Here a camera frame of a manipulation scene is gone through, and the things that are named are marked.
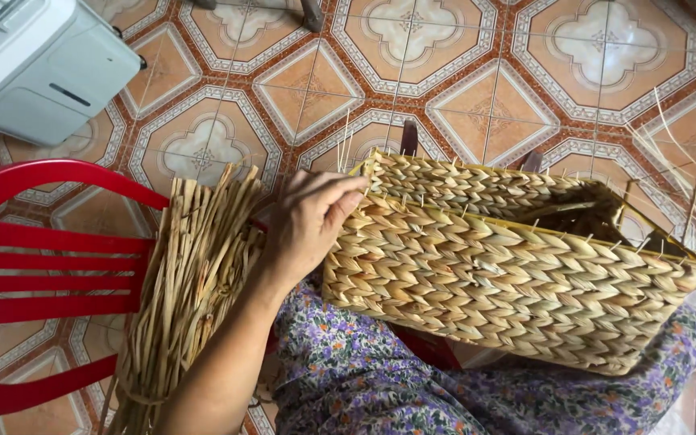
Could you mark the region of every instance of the tiled floor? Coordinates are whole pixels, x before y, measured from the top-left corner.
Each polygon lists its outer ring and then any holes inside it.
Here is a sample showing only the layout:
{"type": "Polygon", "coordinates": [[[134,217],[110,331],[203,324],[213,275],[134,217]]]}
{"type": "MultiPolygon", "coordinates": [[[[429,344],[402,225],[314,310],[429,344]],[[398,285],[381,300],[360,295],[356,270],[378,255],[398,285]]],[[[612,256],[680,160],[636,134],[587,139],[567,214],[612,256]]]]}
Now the tiled floor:
{"type": "MultiPolygon", "coordinates": [[[[179,0],[91,3],[150,68],[57,148],[0,134],[0,165],[71,157],[166,193],[174,176],[210,184],[224,163],[243,160],[263,169],[272,201],[297,168],[336,168],[347,115],[349,166],[375,146],[398,150],[412,118],[420,155],[517,167],[536,149],[543,170],[624,190],[658,172],[625,124],[686,163],[661,128],[655,88],[673,136],[696,158],[696,0],[322,0],[321,34],[301,26],[299,0],[220,0],[213,11],[179,0]]],[[[632,196],[678,233],[671,195],[632,196]]],[[[138,237],[155,228],[149,209],[73,183],[24,191],[0,219],[138,237]]],[[[637,240],[649,232],[632,215],[623,229],[637,240]]],[[[119,317],[0,325],[0,381],[111,354],[120,327],[119,317]]],[[[87,433],[106,386],[0,417],[0,433],[87,433]]],[[[244,430],[272,433],[275,412],[250,410],[244,430]]],[[[696,433],[696,375],[668,416],[661,433],[696,433]]]]}

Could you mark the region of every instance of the bundle of dried straw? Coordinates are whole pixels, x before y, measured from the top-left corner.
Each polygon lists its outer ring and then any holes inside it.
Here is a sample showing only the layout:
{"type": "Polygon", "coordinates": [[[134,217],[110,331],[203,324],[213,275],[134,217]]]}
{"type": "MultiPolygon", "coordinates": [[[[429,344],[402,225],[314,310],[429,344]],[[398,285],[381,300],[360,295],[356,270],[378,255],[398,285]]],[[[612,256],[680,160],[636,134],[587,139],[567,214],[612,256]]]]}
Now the bundle of dried straw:
{"type": "Polygon", "coordinates": [[[107,391],[102,422],[116,392],[108,433],[149,433],[160,407],[217,330],[265,243],[247,219],[262,190],[252,166],[243,181],[227,164],[217,187],[174,179],[170,207],[141,289],[141,310],[107,391]]]}

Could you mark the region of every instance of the braided weave pattern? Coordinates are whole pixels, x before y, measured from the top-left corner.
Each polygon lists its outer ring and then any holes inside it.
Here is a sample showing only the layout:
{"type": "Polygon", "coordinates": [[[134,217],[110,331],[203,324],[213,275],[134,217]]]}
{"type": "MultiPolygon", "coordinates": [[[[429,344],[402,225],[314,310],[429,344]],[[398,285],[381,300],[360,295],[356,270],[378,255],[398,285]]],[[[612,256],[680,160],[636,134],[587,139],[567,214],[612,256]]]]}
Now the braided weave pattern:
{"type": "MultiPolygon", "coordinates": [[[[398,154],[375,153],[364,173],[370,191],[493,218],[515,221],[523,214],[552,204],[597,201],[614,215],[613,195],[602,183],[571,177],[522,173],[485,166],[457,166],[398,154]]],[[[587,212],[597,212],[590,208],[587,212]]]]}
{"type": "Polygon", "coordinates": [[[622,375],[695,288],[695,261],[371,194],[327,256],[323,297],[454,340],[622,375]]]}

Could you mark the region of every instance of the hand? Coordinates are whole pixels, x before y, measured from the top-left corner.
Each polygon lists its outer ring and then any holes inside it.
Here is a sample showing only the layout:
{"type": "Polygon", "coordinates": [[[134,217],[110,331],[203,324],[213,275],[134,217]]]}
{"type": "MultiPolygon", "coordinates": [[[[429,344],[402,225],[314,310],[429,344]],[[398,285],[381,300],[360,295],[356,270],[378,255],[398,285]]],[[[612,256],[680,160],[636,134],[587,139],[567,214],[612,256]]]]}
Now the hand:
{"type": "Polygon", "coordinates": [[[367,178],[299,170],[273,215],[261,268],[289,291],[324,260],[343,222],[359,204],[367,178]]]}

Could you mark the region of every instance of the floral skirt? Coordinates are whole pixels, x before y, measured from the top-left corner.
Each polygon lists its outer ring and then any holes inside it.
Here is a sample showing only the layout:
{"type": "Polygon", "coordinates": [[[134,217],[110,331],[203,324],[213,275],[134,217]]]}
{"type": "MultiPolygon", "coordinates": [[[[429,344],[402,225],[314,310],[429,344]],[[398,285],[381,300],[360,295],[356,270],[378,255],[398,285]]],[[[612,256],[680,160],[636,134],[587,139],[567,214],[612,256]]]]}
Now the floral skirt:
{"type": "Polygon", "coordinates": [[[682,305],[624,376],[556,365],[441,371],[381,321],[324,304],[307,278],[275,321],[282,434],[648,433],[696,369],[696,310],[682,305]]]}

